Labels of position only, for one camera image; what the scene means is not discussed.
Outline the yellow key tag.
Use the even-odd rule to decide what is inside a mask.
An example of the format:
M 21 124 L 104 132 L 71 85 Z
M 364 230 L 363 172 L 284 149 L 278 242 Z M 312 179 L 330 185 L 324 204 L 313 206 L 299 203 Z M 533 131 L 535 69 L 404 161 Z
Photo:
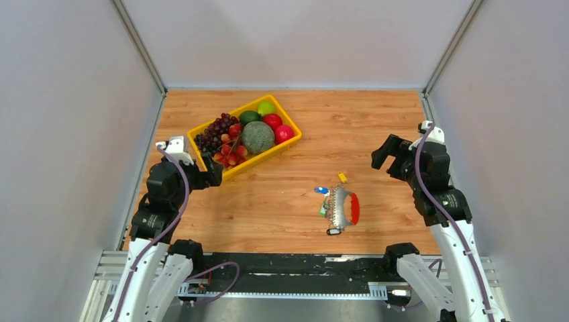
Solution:
M 342 171 L 339 171 L 337 173 L 337 176 L 338 176 L 339 180 L 341 181 L 341 183 L 346 184 L 348 182 L 347 176 Z

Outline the blue key tag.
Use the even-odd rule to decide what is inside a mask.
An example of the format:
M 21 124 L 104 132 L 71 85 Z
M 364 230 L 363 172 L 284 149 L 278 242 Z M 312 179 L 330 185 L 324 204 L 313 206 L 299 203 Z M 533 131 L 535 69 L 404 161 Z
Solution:
M 325 196 L 329 195 L 329 189 L 326 187 L 323 187 L 323 186 L 315 187 L 314 191 L 318 194 L 321 194 L 321 195 L 325 195 Z

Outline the green key tag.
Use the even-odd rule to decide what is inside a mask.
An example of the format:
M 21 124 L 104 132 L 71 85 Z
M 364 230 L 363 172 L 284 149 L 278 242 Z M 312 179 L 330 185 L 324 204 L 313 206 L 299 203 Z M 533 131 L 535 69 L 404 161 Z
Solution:
M 319 208 L 319 215 L 321 217 L 326 217 L 327 216 L 327 205 L 325 203 L 323 203 L 320 208 Z

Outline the black key fob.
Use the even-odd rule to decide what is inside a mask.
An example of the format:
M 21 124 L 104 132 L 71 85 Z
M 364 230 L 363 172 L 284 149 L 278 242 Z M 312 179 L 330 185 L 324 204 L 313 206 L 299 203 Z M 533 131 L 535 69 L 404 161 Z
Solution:
M 341 234 L 341 233 L 342 233 L 342 231 L 341 231 L 340 229 L 336 229 L 336 228 L 328 229 L 328 230 L 326 231 L 326 234 L 327 234 L 327 235 L 339 235 L 339 234 Z

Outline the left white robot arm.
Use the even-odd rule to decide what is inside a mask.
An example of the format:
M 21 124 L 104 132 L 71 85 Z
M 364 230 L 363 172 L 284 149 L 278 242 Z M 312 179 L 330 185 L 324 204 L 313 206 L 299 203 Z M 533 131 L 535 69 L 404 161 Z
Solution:
M 147 192 L 132 218 L 127 260 L 104 321 L 161 321 L 187 277 L 205 269 L 203 248 L 190 239 L 172 240 L 193 190 L 219 186 L 223 166 L 206 169 L 165 154 L 153 165 Z

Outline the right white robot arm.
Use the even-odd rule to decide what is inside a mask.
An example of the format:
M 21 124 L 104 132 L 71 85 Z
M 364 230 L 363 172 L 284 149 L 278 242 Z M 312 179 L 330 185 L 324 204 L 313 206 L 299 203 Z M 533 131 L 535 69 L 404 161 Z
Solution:
M 381 168 L 389 156 L 394 161 L 387 172 L 410 186 L 415 208 L 439 247 L 450 285 L 442 284 L 412 243 L 386 247 L 386 276 L 407 282 L 434 321 L 506 321 L 476 249 L 466 197 L 449 183 L 450 157 L 443 141 L 425 135 L 411 142 L 391 134 L 373 151 L 372 167 Z

